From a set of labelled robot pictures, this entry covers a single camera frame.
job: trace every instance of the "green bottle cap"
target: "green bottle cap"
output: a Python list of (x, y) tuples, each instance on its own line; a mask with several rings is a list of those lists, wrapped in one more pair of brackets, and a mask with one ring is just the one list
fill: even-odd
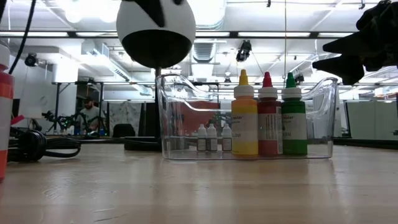
[(294, 80), (293, 73), (289, 72), (287, 74), (286, 88), (295, 88), (295, 87), (296, 87), (296, 81)]

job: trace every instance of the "camera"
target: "camera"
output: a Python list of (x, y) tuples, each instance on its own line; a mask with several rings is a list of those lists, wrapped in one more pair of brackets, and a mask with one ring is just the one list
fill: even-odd
[(251, 43), (250, 40), (244, 40), (236, 55), (237, 62), (244, 62), (250, 56)]
[(116, 29), (127, 54), (149, 68), (181, 62), (196, 34), (187, 0), (121, 1)]
[(36, 53), (29, 53), (25, 58), (25, 65), (28, 67), (36, 67), (39, 65)]
[(304, 82), (304, 75), (303, 74), (295, 75), (294, 81), (296, 82), (296, 84), (300, 84), (300, 83)]

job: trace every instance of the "black and white ball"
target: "black and white ball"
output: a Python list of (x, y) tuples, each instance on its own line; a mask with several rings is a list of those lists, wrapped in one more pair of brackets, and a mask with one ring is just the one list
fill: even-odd
[(191, 51), (196, 24), (187, 0), (124, 0), (116, 28), (133, 60), (150, 68), (167, 68)]

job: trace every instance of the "green bottle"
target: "green bottle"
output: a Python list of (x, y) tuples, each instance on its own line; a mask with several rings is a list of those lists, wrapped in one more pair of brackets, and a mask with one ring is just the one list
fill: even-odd
[(293, 73), (287, 75), (286, 88), (282, 90), (282, 130), (285, 155), (307, 155), (307, 118), (301, 89), (296, 87)]

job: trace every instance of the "squeeze bottle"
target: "squeeze bottle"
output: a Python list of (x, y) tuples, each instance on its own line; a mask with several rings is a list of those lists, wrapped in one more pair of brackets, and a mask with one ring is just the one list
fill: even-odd
[(0, 183), (6, 177), (8, 140), (10, 134), (14, 77), (5, 73), (8, 69), (10, 51), (0, 43)]
[(232, 101), (232, 153), (237, 157), (256, 157), (259, 154), (257, 101), (254, 88), (249, 86), (246, 71), (241, 71), (239, 85), (234, 88)]
[(223, 152), (232, 151), (232, 130), (227, 123), (224, 124), (223, 132)]
[(259, 114), (259, 155), (282, 154), (282, 103), (277, 101), (278, 90), (272, 87), (269, 72), (264, 75), (257, 104)]
[(307, 155), (307, 118), (301, 89), (296, 87), (293, 73), (287, 75), (282, 90), (283, 149), (286, 155)]
[(206, 128), (203, 124), (201, 124), (198, 129), (197, 151), (200, 152), (206, 151), (206, 138), (207, 138)]
[(210, 124), (207, 129), (207, 151), (215, 152), (217, 151), (218, 143), (217, 143), (217, 130), (214, 127), (214, 124)]

